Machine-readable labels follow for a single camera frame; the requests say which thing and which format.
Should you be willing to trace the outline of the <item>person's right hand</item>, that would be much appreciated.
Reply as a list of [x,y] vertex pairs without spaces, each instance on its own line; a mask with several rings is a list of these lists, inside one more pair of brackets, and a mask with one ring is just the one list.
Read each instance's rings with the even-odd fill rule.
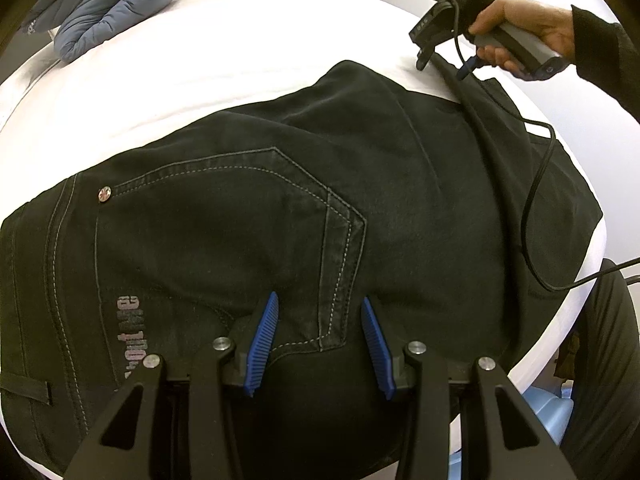
[[544,6],[532,0],[495,0],[477,15],[469,33],[485,35],[502,23],[530,32],[567,62],[575,63],[572,10]]

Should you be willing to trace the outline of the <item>black right sleeve forearm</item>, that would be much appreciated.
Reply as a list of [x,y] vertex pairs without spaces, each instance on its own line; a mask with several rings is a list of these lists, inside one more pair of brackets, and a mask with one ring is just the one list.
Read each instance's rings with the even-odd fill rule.
[[639,121],[639,52],[618,23],[572,6],[579,76],[604,91]]

